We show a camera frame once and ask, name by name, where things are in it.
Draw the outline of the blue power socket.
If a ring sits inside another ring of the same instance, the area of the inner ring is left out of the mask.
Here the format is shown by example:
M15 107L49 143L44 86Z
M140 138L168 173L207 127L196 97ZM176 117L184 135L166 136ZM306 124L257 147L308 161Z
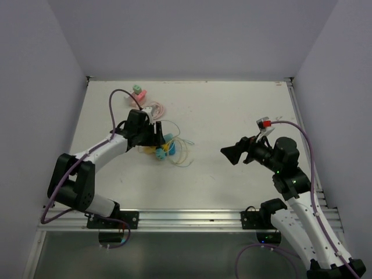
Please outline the blue power socket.
M163 150L166 156L173 156L176 153L175 143L174 143L174 136L172 133L168 133L163 136L165 140L165 144L163 145Z

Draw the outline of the light blue charger plug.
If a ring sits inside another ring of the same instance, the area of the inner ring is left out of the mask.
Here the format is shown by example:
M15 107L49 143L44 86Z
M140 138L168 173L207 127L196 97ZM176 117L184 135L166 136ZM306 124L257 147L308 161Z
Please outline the light blue charger plug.
M155 156L158 160L165 160L166 152L162 148L158 148L155 151Z

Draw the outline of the yellow cube socket adapter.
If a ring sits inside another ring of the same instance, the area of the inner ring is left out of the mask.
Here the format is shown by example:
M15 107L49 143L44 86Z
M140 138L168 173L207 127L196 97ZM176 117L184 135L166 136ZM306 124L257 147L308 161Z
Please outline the yellow cube socket adapter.
M138 147L138 151L139 153L150 155L150 154L155 154L156 149L162 148L162 147L163 145L161 146L140 146Z

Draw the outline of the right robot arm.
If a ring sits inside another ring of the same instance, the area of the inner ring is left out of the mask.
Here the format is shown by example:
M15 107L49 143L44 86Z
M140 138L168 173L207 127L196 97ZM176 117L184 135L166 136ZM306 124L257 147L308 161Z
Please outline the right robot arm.
M307 278L361 278L366 267L345 249L326 219L309 178L298 166L296 142L280 137L269 147L266 141L243 137L220 150L233 165L246 153L245 164L256 161L274 173L282 198L261 204L260 224L278 229L287 239L306 266Z

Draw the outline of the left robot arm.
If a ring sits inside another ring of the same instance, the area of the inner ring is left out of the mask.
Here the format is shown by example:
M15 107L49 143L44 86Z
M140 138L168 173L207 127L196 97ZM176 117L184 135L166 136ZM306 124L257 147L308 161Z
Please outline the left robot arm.
M56 161L47 191L48 210L54 202L79 212L100 217L107 228L115 228L121 220L120 205L95 193L95 175L106 164L136 146L161 146L165 143L162 124L153 119L153 109L132 109L123 127L114 126L110 134L96 146Z

